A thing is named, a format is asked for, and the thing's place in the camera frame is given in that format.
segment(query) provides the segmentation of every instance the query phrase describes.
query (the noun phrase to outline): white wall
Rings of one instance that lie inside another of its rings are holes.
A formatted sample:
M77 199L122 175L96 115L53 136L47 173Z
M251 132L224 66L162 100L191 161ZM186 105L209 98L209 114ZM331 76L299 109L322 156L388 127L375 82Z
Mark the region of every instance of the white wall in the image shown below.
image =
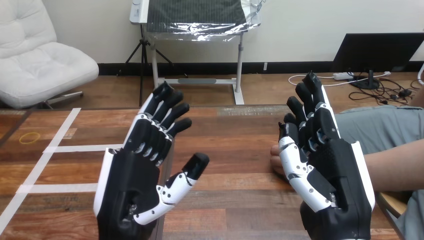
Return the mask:
M139 42L140 28L129 21L132 0L43 2L58 42L98 63L125 62ZM424 0L267 0L261 13L261 26L245 34L245 62L332 61L346 33L424 31ZM237 40L156 45L175 63L237 61ZM411 60L424 61L424 44Z

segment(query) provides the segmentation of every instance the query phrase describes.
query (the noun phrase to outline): robotic hand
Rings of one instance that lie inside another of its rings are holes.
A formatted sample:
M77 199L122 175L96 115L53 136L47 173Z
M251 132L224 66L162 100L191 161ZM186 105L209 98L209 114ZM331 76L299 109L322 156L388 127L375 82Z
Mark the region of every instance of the robotic hand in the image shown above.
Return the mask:
M196 153L165 186L158 184L159 166L177 133L189 128L189 118L174 122L189 110L181 92L166 82L156 88L135 116L123 147L106 149L94 197L100 240L147 240L157 219L190 191L209 163Z
M324 86L310 72L292 96L294 113L279 123L279 156L290 185L302 197L300 215L313 240L369 240L374 191L359 142L347 143Z

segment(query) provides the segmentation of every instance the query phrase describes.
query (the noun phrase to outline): chair base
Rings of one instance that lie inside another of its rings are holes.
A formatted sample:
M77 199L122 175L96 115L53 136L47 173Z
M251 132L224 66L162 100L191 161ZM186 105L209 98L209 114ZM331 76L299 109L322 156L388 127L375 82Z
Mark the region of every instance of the chair base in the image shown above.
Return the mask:
M49 100L44 101L43 103L45 105L47 105L48 108L53 109L51 104L55 104L55 103L62 102L62 101L72 99L72 98L76 98L76 97L82 97L83 95L84 95L84 93L82 91L77 91L77 92L61 95L61 96L56 97L56 98L51 98Z

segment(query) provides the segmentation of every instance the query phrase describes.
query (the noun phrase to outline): white leather chair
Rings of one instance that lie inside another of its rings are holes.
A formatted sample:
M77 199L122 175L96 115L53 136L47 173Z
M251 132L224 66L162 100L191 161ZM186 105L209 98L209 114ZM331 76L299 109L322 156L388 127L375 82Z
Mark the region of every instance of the white leather chair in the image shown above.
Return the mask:
M83 94L50 99L99 74L92 58L56 41L42 0L0 0L0 101L20 109Z

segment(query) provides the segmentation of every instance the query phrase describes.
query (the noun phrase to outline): tripod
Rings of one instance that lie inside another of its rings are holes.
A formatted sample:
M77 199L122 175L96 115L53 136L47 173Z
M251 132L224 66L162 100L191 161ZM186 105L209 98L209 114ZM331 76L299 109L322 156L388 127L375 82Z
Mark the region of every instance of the tripod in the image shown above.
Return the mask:
M143 105L143 78L144 78L144 71L145 68L148 66L147 61L147 50L146 46L150 46L150 42L148 40L145 40L144 34L143 34L143 25L140 24L140 30L141 30L141 39L138 43L137 47L135 47L134 51L132 51L131 55L125 62L125 68L127 67L127 64L130 62L131 58L134 56L134 54L137 52L137 50L141 47L141 63L140 63L140 100L139 100L139 106L141 107ZM179 68L177 68L171 60L169 60L163 53L161 53L159 50L156 49L156 53L158 53L165 61L169 63L169 66L171 69L177 69L179 72L183 73L185 77L187 78L187 74L185 74L183 71L181 71ZM120 76L122 74L122 69L119 70L119 72L116 74L116 76Z

